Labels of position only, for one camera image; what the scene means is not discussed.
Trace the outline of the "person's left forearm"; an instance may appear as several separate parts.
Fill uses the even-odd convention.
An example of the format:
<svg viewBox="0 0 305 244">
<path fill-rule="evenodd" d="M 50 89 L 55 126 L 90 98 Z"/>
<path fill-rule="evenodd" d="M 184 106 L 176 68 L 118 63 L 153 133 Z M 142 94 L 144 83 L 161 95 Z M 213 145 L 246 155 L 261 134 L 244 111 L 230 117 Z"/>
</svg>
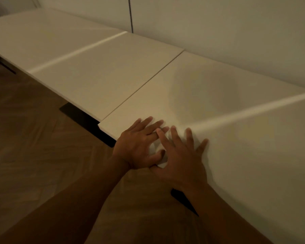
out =
<svg viewBox="0 0 305 244">
<path fill-rule="evenodd" d="M 0 235 L 0 244 L 84 244 L 107 197 L 132 168 L 113 155 Z"/>
</svg>

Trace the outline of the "dark vertical wall strip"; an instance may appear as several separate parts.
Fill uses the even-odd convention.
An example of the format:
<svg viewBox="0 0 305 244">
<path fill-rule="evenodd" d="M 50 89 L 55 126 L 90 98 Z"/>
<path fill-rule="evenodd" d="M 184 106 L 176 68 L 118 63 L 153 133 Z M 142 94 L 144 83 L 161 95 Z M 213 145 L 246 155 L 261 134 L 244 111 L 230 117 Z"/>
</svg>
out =
<svg viewBox="0 0 305 244">
<path fill-rule="evenodd" d="M 131 33 L 134 34 L 133 18 L 132 18 L 132 9 L 131 9 L 131 0 L 128 0 L 128 8 L 129 8 L 129 16 L 130 16 Z"/>
</svg>

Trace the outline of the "person's right forearm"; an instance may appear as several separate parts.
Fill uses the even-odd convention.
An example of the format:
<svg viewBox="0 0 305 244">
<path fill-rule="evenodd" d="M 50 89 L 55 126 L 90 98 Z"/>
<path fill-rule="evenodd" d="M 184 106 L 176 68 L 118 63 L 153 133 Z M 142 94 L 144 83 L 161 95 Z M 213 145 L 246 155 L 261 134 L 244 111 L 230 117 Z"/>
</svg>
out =
<svg viewBox="0 0 305 244">
<path fill-rule="evenodd" d="M 181 189 L 216 244 L 273 244 L 232 209 L 209 184 Z"/>
</svg>

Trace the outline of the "person's right hand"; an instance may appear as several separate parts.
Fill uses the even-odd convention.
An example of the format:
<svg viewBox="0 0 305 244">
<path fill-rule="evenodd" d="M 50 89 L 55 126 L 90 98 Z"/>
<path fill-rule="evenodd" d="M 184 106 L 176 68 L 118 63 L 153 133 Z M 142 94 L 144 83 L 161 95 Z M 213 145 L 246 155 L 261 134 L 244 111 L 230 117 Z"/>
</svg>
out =
<svg viewBox="0 0 305 244">
<path fill-rule="evenodd" d="M 174 189 L 187 195 L 200 194 L 208 187 L 207 174 L 202 158 L 195 156 L 194 139 L 190 128 L 186 129 L 187 151 L 176 151 L 173 142 L 165 134 L 158 133 L 167 155 L 167 165 L 171 166 L 173 180 L 165 181 Z"/>
</svg>

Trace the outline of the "black table foot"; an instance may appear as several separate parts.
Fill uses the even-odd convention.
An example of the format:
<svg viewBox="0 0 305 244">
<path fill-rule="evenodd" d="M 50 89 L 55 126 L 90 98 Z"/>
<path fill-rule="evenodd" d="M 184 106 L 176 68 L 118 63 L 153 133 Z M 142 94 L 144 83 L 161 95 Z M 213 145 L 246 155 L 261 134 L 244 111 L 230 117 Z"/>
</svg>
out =
<svg viewBox="0 0 305 244">
<path fill-rule="evenodd" d="M 199 216 L 192 206 L 191 202 L 188 200 L 188 198 L 185 196 L 185 194 L 182 191 L 176 190 L 174 188 L 171 189 L 171 196 L 175 198 L 179 203 L 181 203 L 183 206 L 185 206 L 188 210 L 190 210 L 192 213 L 194 213 L 196 216 Z"/>
<path fill-rule="evenodd" d="M 72 103 L 66 103 L 61 106 L 59 110 L 110 148 L 115 146 L 116 140 L 99 128 L 99 121 L 80 110 Z"/>
</svg>

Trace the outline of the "person's left hand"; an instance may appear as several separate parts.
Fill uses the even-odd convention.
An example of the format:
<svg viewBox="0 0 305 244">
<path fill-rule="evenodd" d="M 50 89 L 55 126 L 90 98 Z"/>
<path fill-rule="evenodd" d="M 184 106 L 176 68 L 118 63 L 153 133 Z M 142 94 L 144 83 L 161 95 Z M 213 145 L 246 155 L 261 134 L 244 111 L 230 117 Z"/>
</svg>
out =
<svg viewBox="0 0 305 244">
<path fill-rule="evenodd" d="M 150 125 L 153 117 L 142 120 L 142 130 Z M 144 135 L 142 131 L 123 131 L 117 139 L 111 156 L 111 161 L 126 171 L 130 169 L 148 168 L 150 146 L 159 139 L 158 133 L 165 134 L 169 127 L 159 127 L 151 135 Z"/>
</svg>

